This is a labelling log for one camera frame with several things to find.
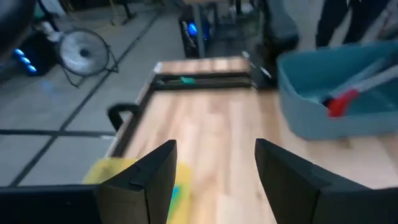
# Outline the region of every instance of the metal rod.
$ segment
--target metal rod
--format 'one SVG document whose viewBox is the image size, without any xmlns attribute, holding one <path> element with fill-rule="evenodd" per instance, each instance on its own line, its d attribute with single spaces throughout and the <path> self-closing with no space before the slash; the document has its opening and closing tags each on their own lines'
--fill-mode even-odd
<svg viewBox="0 0 398 224">
<path fill-rule="evenodd" d="M 201 14 L 200 14 L 200 5 L 199 3 L 192 4 L 193 9 L 193 18 L 195 20 L 195 25 L 197 26 L 197 40 L 198 40 L 198 52 L 199 58 L 205 57 L 205 40 L 203 39 L 203 26 L 201 21 Z"/>
</svg>

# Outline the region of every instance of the green object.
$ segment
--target green object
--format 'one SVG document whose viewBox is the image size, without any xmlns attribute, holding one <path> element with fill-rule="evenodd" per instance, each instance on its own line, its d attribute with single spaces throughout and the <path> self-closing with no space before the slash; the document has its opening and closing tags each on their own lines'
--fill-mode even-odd
<svg viewBox="0 0 398 224">
<path fill-rule="evenodd" d="M 35 19 L 39 20 L 45 16 L 43 10 L 40 8 L 39 4 L 36 4 L 35 7 Z"/>
<path fill-rule="evenodd" d="M 173 214 L 173 212 L 177 209 L 181 199 L 181 189 L 180 186 L 176 185 L 174 186 L 173 189 L 173 194 L 172 194 L 172 201 L 170 203 L 170 209 L 169 209 L 169 216 L 167 217 L 168 219 L 170 216 Z"/>
<path fill-rule="evenodd" d="M 194 78 L 181 77 L 181 82 L 184 83 L 184 84 L 195 84 L 195 79 Z"/>
</svg>

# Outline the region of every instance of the teal plastic bin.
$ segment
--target teal plastic bin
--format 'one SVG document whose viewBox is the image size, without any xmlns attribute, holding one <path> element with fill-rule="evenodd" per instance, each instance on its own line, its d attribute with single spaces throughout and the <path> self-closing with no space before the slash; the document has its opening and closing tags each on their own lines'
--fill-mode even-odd
<svg viewBox="0 0 398 224">
<path fill-rule="evenodd" d="M 349 77 L 393 51 L 398 51 L 396 41 L 281 55 L 280 105 L 291 131 L 308 140 L 397 131 L 398 79 L 362 93 L 341 118 L 329 118 L 319 103 Z"/>
</svg>

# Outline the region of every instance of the yellow sponge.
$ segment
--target yellow sponge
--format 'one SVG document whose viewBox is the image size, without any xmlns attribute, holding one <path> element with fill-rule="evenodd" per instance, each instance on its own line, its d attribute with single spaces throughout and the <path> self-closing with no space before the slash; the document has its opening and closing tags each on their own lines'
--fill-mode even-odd
<svg viewBox="0 0 398 224">
<path fill-rule="evenodd" d="M 85 177 L 84 184 L 99 184 L 133 165 L 137 159 L 109 158 L 98 161 Z M 170 204 L 168 224 L 189 222 L 191 172 L 186 164 L 177 164 L 175 185 Z"/>
</svg>

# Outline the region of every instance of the person's leg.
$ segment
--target person's leg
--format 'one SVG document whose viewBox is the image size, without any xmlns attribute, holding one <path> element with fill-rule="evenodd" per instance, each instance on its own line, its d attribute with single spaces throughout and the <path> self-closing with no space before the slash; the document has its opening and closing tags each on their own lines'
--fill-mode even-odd
<svg viewBox="0 0 398 224">
<path fill-rule="evenodd" d="M 362 2 L 352 0 L 353 16 L 344 44 L 359 42 L 388 2 L 389 0 L 362 0 Z"/>
<path fill-rule="evenodd" d="M 321 19 L 318 22 L 318 31 L 316 36 L 317 47 L 329 45 L 329 41 L 333 36 L 335 29 L 343 22 L 347 12 L 348 6 L 346 0 L 325 1 Z"/>
</svg>

